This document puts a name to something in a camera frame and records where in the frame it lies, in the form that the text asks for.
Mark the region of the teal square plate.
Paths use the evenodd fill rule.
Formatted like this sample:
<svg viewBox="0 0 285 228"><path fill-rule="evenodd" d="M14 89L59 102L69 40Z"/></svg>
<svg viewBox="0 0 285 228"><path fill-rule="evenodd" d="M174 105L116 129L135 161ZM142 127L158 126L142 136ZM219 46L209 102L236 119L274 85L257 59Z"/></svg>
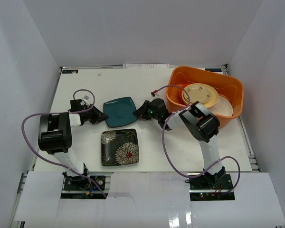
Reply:
<svg viewBox="0 0 285 228"><path fill-rule="evenodd" d="M108 118L105 120L110 128L117 128L130 125L137 121L133 114L136 106L131 97L122 97L107 101L103 104L103 112Z"/></svg>

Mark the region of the black floral square plate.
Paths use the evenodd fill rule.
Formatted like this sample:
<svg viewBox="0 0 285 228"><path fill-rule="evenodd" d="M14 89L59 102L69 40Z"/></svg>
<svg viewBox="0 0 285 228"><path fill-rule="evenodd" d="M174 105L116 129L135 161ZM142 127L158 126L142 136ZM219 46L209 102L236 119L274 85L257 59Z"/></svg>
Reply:
<svg viewBox="0 0 285 228"><path fill-rule="evenodd" d="M102 166L132 165L138 163L139 159L138 137L135 129L102 132Z"/></svg>

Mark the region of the small orange plate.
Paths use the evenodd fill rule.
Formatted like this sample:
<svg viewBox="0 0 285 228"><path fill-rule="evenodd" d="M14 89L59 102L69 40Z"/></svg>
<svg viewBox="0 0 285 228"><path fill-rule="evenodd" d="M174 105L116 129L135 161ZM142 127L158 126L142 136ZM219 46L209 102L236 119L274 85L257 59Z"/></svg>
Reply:
<svg viewBox="0 0 285 228"><path fill-rule="evenodd" d="M187 105L188 102L186 102L186 101L184 100L184 98L183 98L183 89L184 89L185 87L189 86L189 85L190 85L190 83L188 83L188 84L183 84L183 85L181 86L182 89L179 90L179 97L180 97L180 100L181 100L181 102L182 102L183 104L185 104L185 105Z"/></svg>

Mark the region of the cream round plate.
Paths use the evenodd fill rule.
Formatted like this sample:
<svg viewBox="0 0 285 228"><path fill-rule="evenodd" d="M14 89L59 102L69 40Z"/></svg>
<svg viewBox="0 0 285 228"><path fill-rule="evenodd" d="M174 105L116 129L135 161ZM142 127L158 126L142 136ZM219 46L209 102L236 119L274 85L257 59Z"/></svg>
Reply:
<svg viewBox="0 0 285 228"><path fill-rule="evenodd" d="M218 101L210 108L213 114L231 117L233 115L233 107L231 103L222 96L218 96Z"/></svg>

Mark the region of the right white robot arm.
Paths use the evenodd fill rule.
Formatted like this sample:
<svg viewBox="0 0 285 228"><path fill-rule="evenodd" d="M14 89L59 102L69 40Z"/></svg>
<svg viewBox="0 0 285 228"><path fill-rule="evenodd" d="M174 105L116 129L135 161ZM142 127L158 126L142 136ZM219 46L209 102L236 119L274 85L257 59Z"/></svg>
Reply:
<svg viewBox="0 0 285 228"><path fill-rule="evenodd" d="M165 102L160 98L144 101L143 105L133 112L139 119L155 119L162 128L161 139L165 156L170 166L190 182L196 180L214 190L222 184L226 174L218 150L217 135L220 122L218 118L200 102L194 102L183 109L170 113ZM177 170L169 158L165 145L165 132L185 126L190 134L199 141L204 161L203 172L197 175L186 175Z"/></svg>

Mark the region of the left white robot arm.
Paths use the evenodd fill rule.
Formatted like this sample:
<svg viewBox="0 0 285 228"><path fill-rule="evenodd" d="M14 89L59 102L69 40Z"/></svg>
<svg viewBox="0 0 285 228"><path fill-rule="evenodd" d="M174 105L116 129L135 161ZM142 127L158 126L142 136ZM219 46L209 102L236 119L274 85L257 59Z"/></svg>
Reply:
<svg viewBox="0 0 285 228"><path fill-rule="evenodd" d="M63 175L79 189L85 190L90 186L91 178L87 175L86 165L71 149L71 128L82 126L87 121L91 124L100 123L108 119L108 115L85 99L71 100L70 107L68 112L40 116L38 146L41 151L46 151L66 166Z"/></svg>

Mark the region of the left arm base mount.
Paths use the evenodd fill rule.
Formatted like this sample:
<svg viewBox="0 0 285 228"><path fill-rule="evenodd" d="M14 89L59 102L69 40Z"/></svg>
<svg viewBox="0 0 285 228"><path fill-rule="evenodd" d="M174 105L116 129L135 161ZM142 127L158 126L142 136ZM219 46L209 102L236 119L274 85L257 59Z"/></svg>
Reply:
<svg viewBox="0 0 285 228"><path fill-rule="evenodd" d="M65 177L61 192L61 199L73 200L104 200L108 193L106 192L106 176L90 176L92 180L104 192L105 196L100 192L96 185L85 178Z"/></svg>

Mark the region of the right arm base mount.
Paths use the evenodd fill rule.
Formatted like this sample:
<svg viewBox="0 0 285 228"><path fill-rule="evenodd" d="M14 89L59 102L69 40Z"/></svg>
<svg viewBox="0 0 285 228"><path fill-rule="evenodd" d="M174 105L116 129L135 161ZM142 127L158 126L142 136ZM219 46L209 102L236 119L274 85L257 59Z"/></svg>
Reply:
<svg viewBox="0 0 285 228"><path fill-rule="evenodd" d="M216 184L208 184L205 178L187 179L191 201L231 201L235 200L233 191L227 193L232 187L230 174L226 174Z"/></svg>

